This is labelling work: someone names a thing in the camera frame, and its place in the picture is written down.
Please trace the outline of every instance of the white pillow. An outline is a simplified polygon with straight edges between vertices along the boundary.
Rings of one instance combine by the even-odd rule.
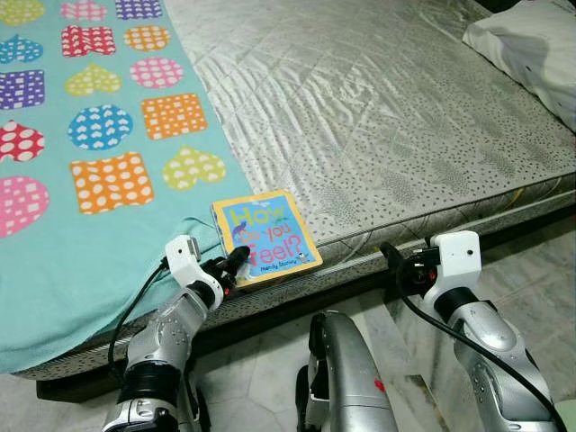
[[[523,0],[471,24],[463,42],[506,72],[576,131],[576,9]]]

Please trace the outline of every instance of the quilted mattress cover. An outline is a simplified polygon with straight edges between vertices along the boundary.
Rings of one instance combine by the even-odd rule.
[[[385,239],[488,233],[574,202],[574,135],[461,43],[489,15],[473,1],[166,6],[254,192],[292,191],[325,262],[225,302],[206,328],[382,270]],[[108,337],[20,375],[104,365]]]

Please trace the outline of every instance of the yellow heart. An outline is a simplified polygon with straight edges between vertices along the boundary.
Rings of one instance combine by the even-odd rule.
[[[226,176],[226,167],[224,161],[212,153],[182,146],[164,165],[163,174],[168,186],[185,191],[194,187],[199,178],[204,182],[219,182]]]
[[[0,22],[8,25],[31,23],[44,15],[37,0],[0,0]]]
[[[65,84],[66,91],[73,96],[89,96],[95,90],[114,93],[120,90],[122,79],[94,63],[71,76]]]

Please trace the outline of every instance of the black cable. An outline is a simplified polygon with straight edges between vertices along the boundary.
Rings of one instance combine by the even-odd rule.
[[[437,329],[444,331],[446,334],[450,335],[452,338],[458,339],[460,342],[462,342],[463,344],[467,345],[469,348],[473,349],[474,351],[476,351],[479,354],[486,357],[488,360],[493,362],[497,367],[499,367],[504,372],[509,374],[512,378],[514,378],[516,381],[521,383],[550,412],[550,415],[552,416],[554,423],[558,427],[558,432],[568,432],[566,429],[566,426],[564,425],[564,423],[562,421],[562,418],[560,417],[560,414],[558,414],[558,411],[556,410],[554,405],[529,380],[527,380],[524,376],[522,376],[519,372],[517,372],[509,364],[507,364],[506,362],[503,362],[502,360],[497,358],[493,353],[488,351],[483,346],[478,345],[474,341],[470,340],[468,337],[462,335],[461,333],[458,333],[457,331],[454,331],[453,329],[449,328],[443,322],[440,322],[437,319],[434,319],[433,317],[431,317],[430,315],[425,313],[423,310],[421,310],[419,307],[417,307],[408,298],[408,295],[406,295],[406,293],[404,292],[404,287],[403,287],[403,283],[402,283],[402,276],[403,276],[404,270],[408,264],[416,264],[418,262],[419,262],[419,256],[418,255],[411,256],[405,260],[402,260],[400,262],[400,266],[396,269],[396,287],[398,289],[398,293],[400,294],[400,297],[402,298],[404,303],[406,303],[406,306],[408,306],[411,311],[413,311],[416,315],[418,315],[420,318],[422,318],[425,322],[433,325]]]
[[[110,346],[108,347],[108,366],[110,367],[110,371],[112,372],[112,375],[114,375],[114,378],[116,378],[116,381],[118,382],[118,384],[121,387],[124,383],[124,379],[122,378],[122,374],[120,373],[120,371],[116,367],[116,363],[114,362],[114,346],[116,345],[116,339],[118,338],[118,335],[120,334],[120,330],[122,329],[124,321],[132,313],[132,311],[134,310],[134,307],[136,307],[136,304],[142,299],[142,297],[144,296],[144,294],[146,293],[146,291],[150,287],[150,284],[152,284],[154,279],[156,279],[156,276],[158,276],[158,274],[162,270],[164,270],[165,268],[167,268],[167,261],[164,258],[162,260],[162,264],[160,264],[158,266],[158,268],[156,270],[154,270],[154,272],[152,272],[152,274],[146,280],[144,285],[142,285],[142,288],[140,288],[138,295],[132,301],[132,303],[130,304],[128,309],[124,311],[124,313],[120,317],[120,321],[118,321],[118,324],[116,325],[116,328],[114,329],[114,332],[112,333],[112,338],[110,339]]]

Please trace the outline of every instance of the board book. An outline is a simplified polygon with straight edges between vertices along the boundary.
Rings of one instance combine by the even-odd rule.
[[[259,284],[322,264],[293,196],[273,191],[211,204],[220,240],[229,254],[250,247],[238,272],[238,288]]]

